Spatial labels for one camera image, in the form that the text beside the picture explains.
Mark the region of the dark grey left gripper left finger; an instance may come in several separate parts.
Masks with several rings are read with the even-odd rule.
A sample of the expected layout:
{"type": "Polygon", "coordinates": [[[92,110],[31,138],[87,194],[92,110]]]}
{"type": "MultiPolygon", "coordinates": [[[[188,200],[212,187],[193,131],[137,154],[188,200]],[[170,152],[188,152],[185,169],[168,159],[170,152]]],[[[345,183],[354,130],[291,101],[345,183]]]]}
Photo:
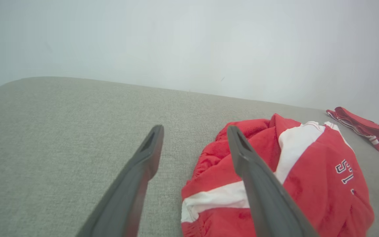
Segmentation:
{"type": "Polygon", "coordinates": [[[156,125],[107,189],[78,237],[136,237],[148,183],[156,175],[164,127],[156,125]]]}

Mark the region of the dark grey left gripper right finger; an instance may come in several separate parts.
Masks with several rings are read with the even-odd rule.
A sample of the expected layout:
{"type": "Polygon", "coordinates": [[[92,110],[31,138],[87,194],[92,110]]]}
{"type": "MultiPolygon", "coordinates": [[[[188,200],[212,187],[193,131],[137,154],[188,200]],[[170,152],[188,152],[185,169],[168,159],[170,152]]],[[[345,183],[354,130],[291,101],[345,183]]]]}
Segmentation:
{"type": "Polygon", "coordinates": [[[258,237],[317,237],[318,233],[236,126],[227,129],[236,174],[243,180],[258,237]]]}

